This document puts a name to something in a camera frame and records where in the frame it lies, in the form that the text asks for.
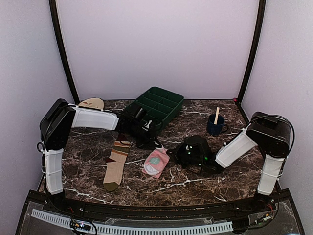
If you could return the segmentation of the green compartment tray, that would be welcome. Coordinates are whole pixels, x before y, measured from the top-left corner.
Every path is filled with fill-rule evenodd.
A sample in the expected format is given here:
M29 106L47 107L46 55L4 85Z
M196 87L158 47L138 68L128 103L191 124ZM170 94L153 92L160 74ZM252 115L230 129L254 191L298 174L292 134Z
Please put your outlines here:
M142 124L150 120L155 125L156 133L162 130L173 120L182 108L184 96L159 87L151 87L132 103L125 107L125 111L133 111L134 106L141 106L146 115Z

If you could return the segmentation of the pink patterned sock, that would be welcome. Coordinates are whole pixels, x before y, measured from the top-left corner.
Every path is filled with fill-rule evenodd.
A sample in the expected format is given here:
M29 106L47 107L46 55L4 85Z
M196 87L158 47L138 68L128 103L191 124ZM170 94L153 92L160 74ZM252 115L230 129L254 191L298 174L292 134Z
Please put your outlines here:
M145 160L142 172L159 179L170 160L166 152L167 149L164 147L156 148Z

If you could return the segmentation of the beige striped sock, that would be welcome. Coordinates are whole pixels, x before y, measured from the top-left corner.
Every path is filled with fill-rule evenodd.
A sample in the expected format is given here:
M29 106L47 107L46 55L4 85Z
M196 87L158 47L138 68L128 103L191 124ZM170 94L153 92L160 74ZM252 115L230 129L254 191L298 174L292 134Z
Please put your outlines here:
M103 180L104 189L112 192L116 190L122 181L124 164L131 149L131 143L125 135L119 134L114 141L111 154L106 158L106 173Z

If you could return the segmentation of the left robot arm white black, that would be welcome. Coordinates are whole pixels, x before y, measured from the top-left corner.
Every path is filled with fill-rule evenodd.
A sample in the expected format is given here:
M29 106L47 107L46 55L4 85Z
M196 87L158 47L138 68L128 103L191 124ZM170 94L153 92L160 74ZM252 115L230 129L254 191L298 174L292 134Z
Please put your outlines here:
M130 143L125 135L136 140L138 148L160 148L157 140L162 120L152 118L144 121L147 115L142 106L135 104L121 113L82 107L58 99L40 122L41 142L37 148L43 154L42 172L46 176L46 190L53 196L50 206L58 213L66 213L69 203L62 196L62 158L72 128L98 128L119 133L110 156L106 159L106 173L103 181L105 190L114 191L121 184L124 164L129 153Z

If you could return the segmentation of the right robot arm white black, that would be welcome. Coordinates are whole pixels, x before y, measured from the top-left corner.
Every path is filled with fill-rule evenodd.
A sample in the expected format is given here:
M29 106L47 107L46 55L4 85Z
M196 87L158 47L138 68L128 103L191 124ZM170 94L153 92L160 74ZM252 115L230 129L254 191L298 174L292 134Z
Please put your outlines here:
M212 152L207 139L199 135L186 137L183 143L166 153L183 168L196 166L200 171L214 175L221 173L254 147L258 147L265 160L249 207L253 212L261 212L270 201L270 195L283 173L294 141L295 130L288 119L255 112L246 127L231 141L225 142L217 153Z

